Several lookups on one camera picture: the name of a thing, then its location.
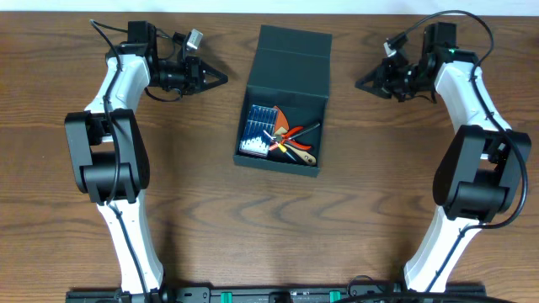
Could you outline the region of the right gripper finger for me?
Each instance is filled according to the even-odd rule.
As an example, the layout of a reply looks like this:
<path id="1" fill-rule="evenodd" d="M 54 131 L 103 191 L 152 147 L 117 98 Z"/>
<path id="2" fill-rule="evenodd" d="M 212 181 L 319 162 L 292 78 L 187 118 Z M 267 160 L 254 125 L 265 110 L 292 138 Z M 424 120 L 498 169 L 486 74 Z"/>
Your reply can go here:
<path id="1" fill-rule="evenodd" d="M 377 96 L 378 98 L 384 98 L 384 99 L 392 98 L 392 94 L 384 90 L 383 88 L 369 87 L 369 86 L 366 86 L 363 82 L 357 82 L 355 84 L 355 87 L 367 93 L 371 93 Z"/>
<path id="2" fill-rule="evenodd" d="M 366 87 L 370 84 L 372 87 L 380 87 L 383 83 L 383 67 L 379 66 L 368 72 L 365 76 L 356 81 L 356 87 Z"/>

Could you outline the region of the clear blue precision screwdriver case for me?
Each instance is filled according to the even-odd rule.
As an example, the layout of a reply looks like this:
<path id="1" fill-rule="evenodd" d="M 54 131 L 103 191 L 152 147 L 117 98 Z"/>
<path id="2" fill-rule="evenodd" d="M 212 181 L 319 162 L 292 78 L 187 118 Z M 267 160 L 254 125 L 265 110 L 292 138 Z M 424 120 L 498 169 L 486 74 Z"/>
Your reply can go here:
<path id="1" fill-rule="evenodd" d="M 253 104 L 239 142 L 239 151 L 256 157 L 267 157 L 276 120 L 277 109 Z"/>

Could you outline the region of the black gift box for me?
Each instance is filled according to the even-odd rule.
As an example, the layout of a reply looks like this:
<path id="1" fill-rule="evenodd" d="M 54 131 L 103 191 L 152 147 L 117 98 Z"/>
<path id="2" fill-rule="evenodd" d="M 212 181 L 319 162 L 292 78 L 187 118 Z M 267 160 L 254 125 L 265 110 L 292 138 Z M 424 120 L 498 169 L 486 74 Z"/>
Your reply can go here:
<path id="1" fill-rule="evenodd" d="M 254 105 L 283 112 L 291 128 L 323 123 L 329 101 L 332 35 L 270 25 L 260 28 L 259 42 L 248 77 L 237 128 L 233 160 L 237 165 L 316 177 L 322 143 L 320 125 L 296 140 L 309 146 L 312 162 L 289 157 L 277 149 L 267 156 L 240 150 Z"/>

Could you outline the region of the orange scraper wooden handle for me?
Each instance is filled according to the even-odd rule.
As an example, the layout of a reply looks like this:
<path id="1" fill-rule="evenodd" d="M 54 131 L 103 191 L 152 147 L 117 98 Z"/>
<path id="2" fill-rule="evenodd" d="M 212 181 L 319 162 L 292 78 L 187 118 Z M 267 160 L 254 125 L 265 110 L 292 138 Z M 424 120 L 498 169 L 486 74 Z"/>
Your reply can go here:
<path id="1" fill-rule="evenodd" d="M 293 129 L 293 128 L 290 127 L 290 125 L 288 123 L 288 119 L 286 118 L 284 112 L 277 106 L 275 106 L 274 109 L 277 110 L 277 117 L 276 117 L 276 121 L 275 121 L 275 131 L 274 131 L 274 133 L 280 127 L 285 127 L 288 130 Z M 291 146 L 288 146 L 288 145 L 285 145 L 285 147 L 296 158 L 297 162 L 303 162 L 303 163 L 307 164 L 308 166 L 314 166 L 314 165 L 317 164 L 317 158 L 315 158 L 315 156 L 313 156 L 309 152 L 309 150 L 308 151 L 302 151 L 302 150 L 296 149 L 295 147 L 291 147 Z"/>

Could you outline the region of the black handled claw hammer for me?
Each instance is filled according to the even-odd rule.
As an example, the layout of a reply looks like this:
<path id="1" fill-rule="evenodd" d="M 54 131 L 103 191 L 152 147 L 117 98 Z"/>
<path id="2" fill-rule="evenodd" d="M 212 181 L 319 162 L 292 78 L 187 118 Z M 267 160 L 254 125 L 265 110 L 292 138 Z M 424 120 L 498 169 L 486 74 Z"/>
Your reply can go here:
<path id="1" fill-rule="evenodd" d="M 297 137 L 300 137 L 300 136 L 303 136 L 303 135 L 306 135 L 308 134 L 309 132 L 313 131 L 313 130 L 316 130 L 321 124 L 319 122 L 315 122 L 307 127 L 304 127 L 303 126 L 303 130 L 301 132 L 300 135 L 294 135 L 292 138 L 293 139 L 296 139 Z"/>

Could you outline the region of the red black handled pliers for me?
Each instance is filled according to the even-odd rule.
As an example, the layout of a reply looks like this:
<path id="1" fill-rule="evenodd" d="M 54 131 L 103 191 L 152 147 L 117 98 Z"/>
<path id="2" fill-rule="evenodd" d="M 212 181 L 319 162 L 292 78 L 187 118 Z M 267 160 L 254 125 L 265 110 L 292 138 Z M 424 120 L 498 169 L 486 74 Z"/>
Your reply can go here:
<path id="1" fill-rule="evenodd" d="M 294 135 L 300 135 L 302 130 L 303 126 L 297 126 L 292 130 L 280 127 L 273 135 L 265 130 L 264 134 L 270 139 L 269 150 L 273 151 L 279 148 L 283 151 L 285 145 L 293 146 L 296 149 L 303 151 L 310 150 L 312 148 L 311 146 L 303 145 L 292 138 Z"/>

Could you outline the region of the black yellow screwdriver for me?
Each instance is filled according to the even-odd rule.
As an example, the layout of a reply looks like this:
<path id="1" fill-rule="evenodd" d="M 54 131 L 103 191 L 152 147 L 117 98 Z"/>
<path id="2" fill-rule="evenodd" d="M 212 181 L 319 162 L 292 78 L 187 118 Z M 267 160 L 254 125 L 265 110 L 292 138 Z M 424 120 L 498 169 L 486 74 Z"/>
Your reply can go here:
<path id="1" fill-rule="evenodd" d="M 297 162 L 296 158 L 288 151 L 288 149 L 284 145 L 282 145 L 281 143 L 278 143 L 277 147 L 282 153 L 286 154 L 293 162 Z"/>

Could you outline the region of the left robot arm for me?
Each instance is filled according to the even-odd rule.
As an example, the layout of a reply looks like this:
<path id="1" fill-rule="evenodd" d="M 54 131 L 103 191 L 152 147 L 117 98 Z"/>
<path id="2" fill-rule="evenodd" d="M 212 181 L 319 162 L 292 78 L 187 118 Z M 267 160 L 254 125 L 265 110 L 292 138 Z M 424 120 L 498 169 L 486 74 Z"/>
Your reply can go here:
<path id="1" fill-rule="evenodd" d="M 136 110 L 150 88 L 180 98 L 227 83 L 226 74 L 195 52 L 203 34 L 167 35 L 147 21 L 130 21 L 125 41 L 109 45 L 107 73 L 93 101 L 64 120 L 78 189 L 103 216 L 120 264 L 117 290 L 71 290 L 68 302 L 175 302 L 147 221 L 150 165 Z"/>

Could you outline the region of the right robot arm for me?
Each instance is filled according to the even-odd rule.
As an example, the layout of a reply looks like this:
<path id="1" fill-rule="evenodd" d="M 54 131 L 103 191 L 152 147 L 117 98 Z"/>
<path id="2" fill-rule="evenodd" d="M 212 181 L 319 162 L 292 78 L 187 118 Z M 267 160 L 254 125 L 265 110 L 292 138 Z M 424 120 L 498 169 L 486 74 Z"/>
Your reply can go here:
<path id="1" fill-rule="evenodd" d="M 424 29 L 420 61 L 404 52 L 407 32 L 387 40 L 381 64 L 355 86 L 377 97 L 400 102 L 420 92 L 440 95 L 455 136 L 436 170 L 436 210 L 418 251 L 403 267 L 407 290 L 442 293 L 458 259 L 483 230 L 510 224 L 493 219 L 527 196 L 526 161 L 531 139 L 512 130 L 501 117 L 483 83 L 482 60 L 456 44 L 456 25 Z"/>

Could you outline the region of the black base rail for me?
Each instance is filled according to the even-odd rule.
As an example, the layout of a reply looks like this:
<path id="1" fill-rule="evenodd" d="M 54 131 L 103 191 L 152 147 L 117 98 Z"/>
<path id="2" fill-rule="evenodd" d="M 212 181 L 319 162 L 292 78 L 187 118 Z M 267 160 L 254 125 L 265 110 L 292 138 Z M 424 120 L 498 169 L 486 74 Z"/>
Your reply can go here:
<path id="1" fill-rule="evenodd" d="M 146 302 L 176 303 L 312 303 L 336 302 L 352 296 L 388 293 L 389 284 L 377 282 L 354 282 L 345 287 L 311 288 L 232 288 L 212 289 L 208 287 L 184 287 L 170 289 L 163 286 L 149 292 Z M 486 296 L 484 285 L 449 284 L 444 294 Z M 72 290 L 65 302 L 145 302 L 143 295 L 130 295 L 123 290 Z M 459 302 L 440 299 L 374 299 L 363 302 Z"/>

